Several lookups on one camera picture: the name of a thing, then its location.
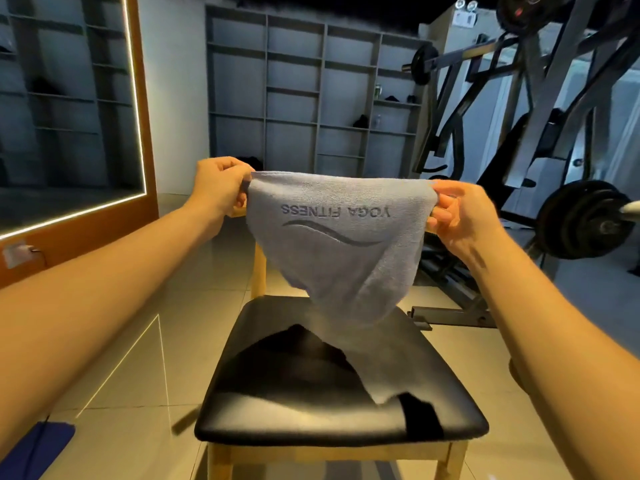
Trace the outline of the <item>person's left hand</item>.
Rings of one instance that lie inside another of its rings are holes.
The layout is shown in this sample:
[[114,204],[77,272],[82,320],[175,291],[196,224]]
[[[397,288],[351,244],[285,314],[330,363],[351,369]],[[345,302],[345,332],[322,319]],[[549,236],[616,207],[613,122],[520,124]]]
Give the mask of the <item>person's left hand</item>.
[[204,227],[208,239],[219,233],[225,217],[233,216],[237,209],[246,206],[246,190],[252,178],[226,176],[216,167],[216,159],[236,158],[225,156],[198,161],[193,191],[185,204],[188,213]]

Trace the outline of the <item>person's right hand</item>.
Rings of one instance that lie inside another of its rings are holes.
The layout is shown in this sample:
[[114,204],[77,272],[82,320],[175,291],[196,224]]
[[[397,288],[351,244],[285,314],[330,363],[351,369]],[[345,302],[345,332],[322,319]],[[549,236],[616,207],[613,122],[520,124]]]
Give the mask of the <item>person's right hand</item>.
[[485,190],[469,185],[470,192],[462,198],[436,193],[437,202],[426,220],[425,231],[436,235],[470,269],[482,269],[489,252],[508,234]]

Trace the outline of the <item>grey towel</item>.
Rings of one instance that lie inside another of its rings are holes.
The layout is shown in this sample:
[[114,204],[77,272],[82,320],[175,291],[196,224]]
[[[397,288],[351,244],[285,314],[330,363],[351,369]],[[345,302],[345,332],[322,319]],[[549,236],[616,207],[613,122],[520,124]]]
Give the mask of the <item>grey towel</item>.
[[427,180],[255,172],[246,221],[266,259],[329,319],[368,326],[413,284],[438,202]]

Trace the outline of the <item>person's right forearm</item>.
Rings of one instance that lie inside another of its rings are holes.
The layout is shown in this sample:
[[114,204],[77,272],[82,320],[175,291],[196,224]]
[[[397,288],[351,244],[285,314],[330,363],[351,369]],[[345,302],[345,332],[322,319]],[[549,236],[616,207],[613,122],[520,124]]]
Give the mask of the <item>person's right forearm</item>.
[[516,371],[575,480],[640,480],[640,360],[596,327],[510,237],[463,240]]

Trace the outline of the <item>person's left forearm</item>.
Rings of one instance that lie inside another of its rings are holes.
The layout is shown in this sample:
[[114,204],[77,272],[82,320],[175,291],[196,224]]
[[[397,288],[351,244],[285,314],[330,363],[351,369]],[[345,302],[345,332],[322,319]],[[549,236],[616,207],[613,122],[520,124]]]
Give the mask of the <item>person's left forearm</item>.
[[101,249],[0,290],[0,456],[187,254],[213,236],[224,214],[192,199]]

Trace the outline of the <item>grey shelf unit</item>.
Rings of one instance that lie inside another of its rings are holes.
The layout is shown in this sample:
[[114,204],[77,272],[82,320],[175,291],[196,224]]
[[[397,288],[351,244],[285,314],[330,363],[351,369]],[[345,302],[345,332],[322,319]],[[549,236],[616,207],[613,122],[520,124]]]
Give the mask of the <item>grey shelf unit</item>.
[[[258,157],[265,170],[410,175],[422,92],[401,67],[424,39],[215,5],[205,30],[210,156]],[[368,130],[352,128],[361,114]]]

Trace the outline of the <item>black weight machine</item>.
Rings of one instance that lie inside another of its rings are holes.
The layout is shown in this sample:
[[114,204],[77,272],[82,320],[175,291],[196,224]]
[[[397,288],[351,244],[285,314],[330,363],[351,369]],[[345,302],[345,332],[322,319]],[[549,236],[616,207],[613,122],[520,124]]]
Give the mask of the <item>black weight machine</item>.
[[490,81],[510,76],[497,151],[477,184],[501,219],[533,232],[524,251],[553,280],[564,259],[537,249],[536,217],[502,208],[517,189],[536,186],[527,173],[541,159],[564,165],[552,193],[603,180],[613,88],[640,59],[640,0],[498,0],[495,14],[500,37],[480,36],[433,61],[414,172],[460,180],[463,117]]

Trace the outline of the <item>small black weight plate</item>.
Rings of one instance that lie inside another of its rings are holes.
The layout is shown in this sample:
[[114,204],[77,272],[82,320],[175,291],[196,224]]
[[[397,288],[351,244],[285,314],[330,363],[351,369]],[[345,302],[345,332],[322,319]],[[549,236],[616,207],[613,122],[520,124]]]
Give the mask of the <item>small black weight plate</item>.
[[434,60],[440,56],[438,49],[430,41],[425,42],[415,52],[410,64],[412,80],[418,86],[426,86],[434,71]]

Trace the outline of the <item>large black weight plates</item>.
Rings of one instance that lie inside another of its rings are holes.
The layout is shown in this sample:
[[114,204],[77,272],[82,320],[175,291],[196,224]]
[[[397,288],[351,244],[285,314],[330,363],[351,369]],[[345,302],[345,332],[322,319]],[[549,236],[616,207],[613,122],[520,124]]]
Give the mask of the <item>large black weight plates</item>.
[[598,258],[622,246],[640,217],[622,209],[632,203],[604,180],[576,180],[557,189],[538,211],[534,243],[564,260]]

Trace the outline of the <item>wood-framed lit mirror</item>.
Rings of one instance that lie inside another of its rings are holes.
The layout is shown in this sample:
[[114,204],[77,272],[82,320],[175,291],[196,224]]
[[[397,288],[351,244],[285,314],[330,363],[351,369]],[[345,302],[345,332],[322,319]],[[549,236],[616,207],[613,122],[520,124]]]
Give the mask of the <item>wood-framed lit mirror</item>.
[[0,0],[0,289],[158,214],[138,0]]

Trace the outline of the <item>white emergency light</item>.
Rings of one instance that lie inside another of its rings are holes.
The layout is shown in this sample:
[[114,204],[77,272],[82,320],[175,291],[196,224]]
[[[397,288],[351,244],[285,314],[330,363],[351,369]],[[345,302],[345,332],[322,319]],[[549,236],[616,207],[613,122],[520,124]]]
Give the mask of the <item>white emergency light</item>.
[[473,29],[477,22],[477,0],[457,0],[454,3],[451,25],[463,29]]

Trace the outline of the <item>wooden chair with black seat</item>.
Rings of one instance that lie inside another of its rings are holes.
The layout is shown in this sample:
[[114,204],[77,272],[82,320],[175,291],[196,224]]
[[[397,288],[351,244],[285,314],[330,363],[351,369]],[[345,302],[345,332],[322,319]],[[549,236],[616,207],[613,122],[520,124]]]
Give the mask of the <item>wooden chair with black seat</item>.
[[434,461],[432,480],[461,480],[469,444],[490,426],[411,318],[396,307],[368,338],[328,344],[309,298],[267,295],[267,262],[255,244],[251,300],[196,418],[203,480],[282,462],[325,462],[323,480],[346,480],[346,464],[365,461],[379,480],[401,480],[398,460]]

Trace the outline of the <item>white wall socket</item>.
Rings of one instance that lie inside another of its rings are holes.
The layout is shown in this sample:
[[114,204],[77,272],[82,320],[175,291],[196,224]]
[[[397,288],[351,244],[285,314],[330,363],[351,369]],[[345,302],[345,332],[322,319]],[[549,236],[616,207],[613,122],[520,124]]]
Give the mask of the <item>white wall socket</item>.
[[35,259],[37,254],[42,251],[34,245],[27,244],[25,241],[18,241],[7,244],[2,248],[2,257],[7,269],[14,269],[27,262]]

